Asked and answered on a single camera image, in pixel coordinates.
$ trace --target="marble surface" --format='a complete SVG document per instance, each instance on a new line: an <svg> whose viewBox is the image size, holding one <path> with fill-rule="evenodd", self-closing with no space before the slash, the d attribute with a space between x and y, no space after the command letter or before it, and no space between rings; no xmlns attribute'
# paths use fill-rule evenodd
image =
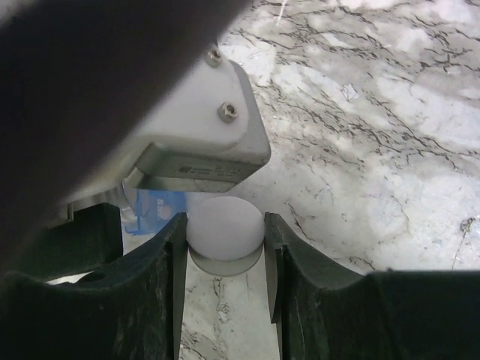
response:
<svg viewBox="0 0 480 360"><path fill-rule="evenodd" d="M358 272L479 268L479 24L479 0L255 1L220 48L272 157L229 195ZM278 359L263 266L189 264L181 359Z"/></svg>

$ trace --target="blue plastic wrapper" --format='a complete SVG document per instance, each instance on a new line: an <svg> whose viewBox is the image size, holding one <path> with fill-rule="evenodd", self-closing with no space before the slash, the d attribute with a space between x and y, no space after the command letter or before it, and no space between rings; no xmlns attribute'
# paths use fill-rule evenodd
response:
<svg viewBox="0 0 480 360"><path fill-rule="evenodd" d="M124 217L124 229L132 235L158 233L179 212L186 212L185 194L175 191L127 189L133 214Z"/></svg>

